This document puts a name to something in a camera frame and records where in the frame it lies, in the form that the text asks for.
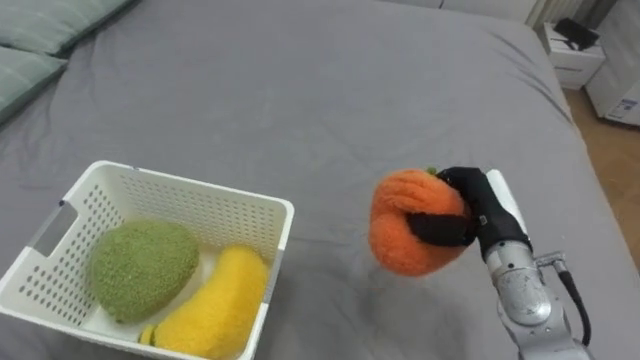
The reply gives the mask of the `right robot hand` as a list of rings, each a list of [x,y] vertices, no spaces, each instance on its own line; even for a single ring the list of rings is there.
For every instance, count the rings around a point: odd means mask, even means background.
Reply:
[[[468,247],[477,238],[483,257],[494,245],[502,246],[508,241],[521,243],[533,251],[523,227],[500,204],[488,176],[479,168],[451,167],[435,177],[460,195],[463,214],[436,214],[434,210],[408,213],[405,218],[409,230],[419,242],[453,249]]]

